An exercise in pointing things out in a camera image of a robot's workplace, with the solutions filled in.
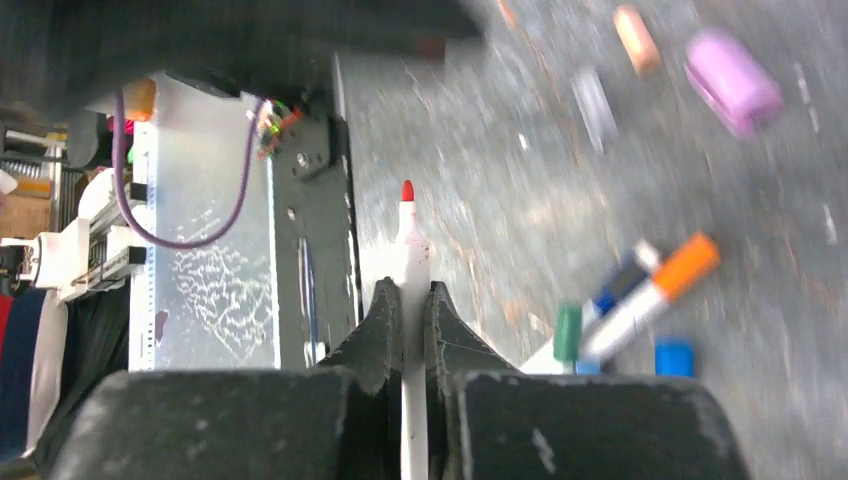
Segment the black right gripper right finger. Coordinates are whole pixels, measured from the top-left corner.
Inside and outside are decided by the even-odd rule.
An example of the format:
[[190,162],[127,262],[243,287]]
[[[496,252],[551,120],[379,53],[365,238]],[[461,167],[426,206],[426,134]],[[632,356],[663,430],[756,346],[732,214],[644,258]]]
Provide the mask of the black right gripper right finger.
[[423,319],[431,477],[520,478],[516,370],[459,317],[444,283],[431,283]]

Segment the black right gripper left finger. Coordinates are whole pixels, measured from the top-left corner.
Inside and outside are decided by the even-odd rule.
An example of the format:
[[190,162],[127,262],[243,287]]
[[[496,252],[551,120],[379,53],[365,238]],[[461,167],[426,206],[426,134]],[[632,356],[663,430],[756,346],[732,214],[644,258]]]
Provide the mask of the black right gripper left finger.
[[401,299],[376,282],[362,322],[321,362],[341,381],[331,433],[336,479],[398,479],[401,441]]

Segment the red capped white marker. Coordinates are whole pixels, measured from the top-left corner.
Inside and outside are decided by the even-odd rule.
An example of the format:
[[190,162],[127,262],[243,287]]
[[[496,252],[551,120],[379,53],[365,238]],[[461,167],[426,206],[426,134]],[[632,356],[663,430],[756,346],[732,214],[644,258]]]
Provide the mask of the red capped white marker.
[[417,226],[415,189],[402,184],[398,233],[395,238],[397,270],[393,277],[401,296],[401,477],[429,477],[423,309],[430,290],[429,242]]

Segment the blue capped white marker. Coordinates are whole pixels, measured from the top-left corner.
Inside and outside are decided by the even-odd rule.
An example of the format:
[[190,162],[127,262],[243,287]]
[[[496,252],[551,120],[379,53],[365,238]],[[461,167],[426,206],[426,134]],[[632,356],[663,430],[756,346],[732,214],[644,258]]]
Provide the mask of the blue capped white marker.
[[695,377],[695,352],[686,338],[660,338],[654,347],[655,374],[659,376]]

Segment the clear pen cap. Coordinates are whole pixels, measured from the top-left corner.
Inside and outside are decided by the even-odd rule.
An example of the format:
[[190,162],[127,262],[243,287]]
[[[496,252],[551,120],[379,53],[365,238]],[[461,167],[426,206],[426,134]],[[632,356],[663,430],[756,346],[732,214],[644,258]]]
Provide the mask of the clear pen cap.
[[618,134],[618,128],[597,70],[579,70],[572,80],[572,90],[588,138],[594,150],[603,153],[605,142]]

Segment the peach marker cap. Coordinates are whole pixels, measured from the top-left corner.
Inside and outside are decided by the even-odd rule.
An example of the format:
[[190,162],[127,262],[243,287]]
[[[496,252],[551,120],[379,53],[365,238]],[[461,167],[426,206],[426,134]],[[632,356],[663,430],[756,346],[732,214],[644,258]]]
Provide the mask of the peach marker cap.
[[613,13],[613,23],[638,74],[645,74],[660,65],[661,54],[657,44],[634,6],[619,6]]

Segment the pink highlighter cap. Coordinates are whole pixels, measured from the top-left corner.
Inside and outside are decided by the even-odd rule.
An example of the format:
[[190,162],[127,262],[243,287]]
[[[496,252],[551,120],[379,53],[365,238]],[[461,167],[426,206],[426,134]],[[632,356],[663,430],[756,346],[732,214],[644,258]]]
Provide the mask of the pink highlighter cap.
[[707,106],[738,137],[783,108],[781,89],[747,48],[723,30],[706,29],[689,42],[684,70]]

